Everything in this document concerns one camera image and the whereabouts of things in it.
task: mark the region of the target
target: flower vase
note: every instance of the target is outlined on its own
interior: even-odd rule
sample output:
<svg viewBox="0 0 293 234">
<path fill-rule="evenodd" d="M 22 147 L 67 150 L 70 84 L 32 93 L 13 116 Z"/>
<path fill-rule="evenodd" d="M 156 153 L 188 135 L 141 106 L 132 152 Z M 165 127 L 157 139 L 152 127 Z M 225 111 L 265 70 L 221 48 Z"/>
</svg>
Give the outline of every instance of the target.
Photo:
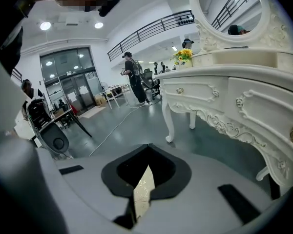
<svg viewBox="0 0 293 234">
<path fill-rule="evenodd" d="M 186 62 L 182 62 L 179 61 L 179 69 L 184 69 L 184 68 L 192 68 L 193 64 L 192 64 L 192 59 L 186 61 Z"/>
</svg>

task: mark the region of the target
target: gray floor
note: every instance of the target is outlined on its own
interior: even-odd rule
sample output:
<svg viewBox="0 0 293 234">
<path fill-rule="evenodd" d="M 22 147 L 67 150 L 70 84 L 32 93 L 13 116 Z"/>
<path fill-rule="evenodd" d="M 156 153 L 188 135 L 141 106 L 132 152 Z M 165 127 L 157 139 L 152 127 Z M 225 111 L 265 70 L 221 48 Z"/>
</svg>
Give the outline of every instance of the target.
<svg viewBox="0 0 293 234">
<path fill-rule="evenodd" d="M 133 93 L 127 92 L 129 104 L 135 107 Z M 120 108 L 112 102 L 113 109 L 108 105 L 91 118 L 81 118 L 80 122 L 92 134 L 90 138 L 76 124 L 64 129 L 70 142 L 70 153 L 73 157 L 85 157 L 106 138 L 132 108 L 126 105 L 124 98 L 118 99 Z M 208 156 L 228 165 L 247 179 L 259 185 L 270 194 L 269 180 L 256 181 L 256 174 L 265 167 L 261 154 L 252 146 L 233 140 L 209 127 L 199 117 L 196 118 L 194 130 L 189 128 L 189 115 L 172 112 L 175 126 L 175 139 L 168 144 L 165 137 L 168 129 L 162 114 L 162 102 L 157 98 L 153 106 L 142 107 L 131 113 L 126 120 L 111 134 L 95 153 L 103 154 L 117 152 L 134 144 L 154 143 L 170 146 L 181 152 L 191 152 Z"/>
</svg>

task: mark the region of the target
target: recessed light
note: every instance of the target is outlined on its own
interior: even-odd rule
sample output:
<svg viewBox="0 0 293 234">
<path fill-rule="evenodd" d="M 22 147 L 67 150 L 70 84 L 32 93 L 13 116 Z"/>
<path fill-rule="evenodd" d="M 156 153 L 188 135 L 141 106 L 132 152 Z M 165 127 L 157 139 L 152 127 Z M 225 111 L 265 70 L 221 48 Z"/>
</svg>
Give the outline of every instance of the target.
<svg viewBox="0 0 293 234">
<path fill-rule="evenodd" d="M 45 21 L 42 24 L 40 24 L 41 30 L 48 30 L 50 27 L 51 27 L 51 23 L 48 21 Z"/>
<path fill-rule="evenodd" d="M 94 27 L 95 27 L 96 29 L 101 29 L 101 28 L 103 27 L 103 23 L 102 23 L 102 22 L 97 22 L 97 23 L 94 25 Z"/>
</svg>

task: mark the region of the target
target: black pants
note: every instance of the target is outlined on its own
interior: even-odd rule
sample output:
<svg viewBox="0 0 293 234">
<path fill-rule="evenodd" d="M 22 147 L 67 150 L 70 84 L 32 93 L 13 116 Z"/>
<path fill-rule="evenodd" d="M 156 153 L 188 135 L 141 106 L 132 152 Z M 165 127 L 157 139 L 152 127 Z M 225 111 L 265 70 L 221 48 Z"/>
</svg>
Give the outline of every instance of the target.
<svg viewBox="0 0 293 234">
<path fill-rule="evenodd" d="M 147 95 L 141 85 L 140 79 L 138 79 L 136 83 L 133 83 L 130 85 L 131 85 L 133 93 L 135 94 L 139 102 L 143 103 L 147 101 Z"/>
</svg>

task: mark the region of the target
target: white ornate vanity table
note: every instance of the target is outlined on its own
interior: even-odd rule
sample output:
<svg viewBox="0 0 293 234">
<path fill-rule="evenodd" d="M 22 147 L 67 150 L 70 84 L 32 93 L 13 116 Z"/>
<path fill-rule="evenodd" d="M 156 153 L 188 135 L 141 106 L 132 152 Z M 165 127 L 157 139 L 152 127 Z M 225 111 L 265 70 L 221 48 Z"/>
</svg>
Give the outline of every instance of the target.
<svg viewBox="0 0 293 234">
<path fill-rule="evenodd" d="M 261 0 L 258 26 L 241 36 L 214 29 L 190 0 L 200 32 L 201 52 L 193 68 L 157 75 L 163 115 L 174 139 L 170 111 L 190 113 L 190 128 L 199 116 L 230 138 L 254 146 L 281 187 L 293 186 L 293 28 L 274 0 Z"/>
</svg>

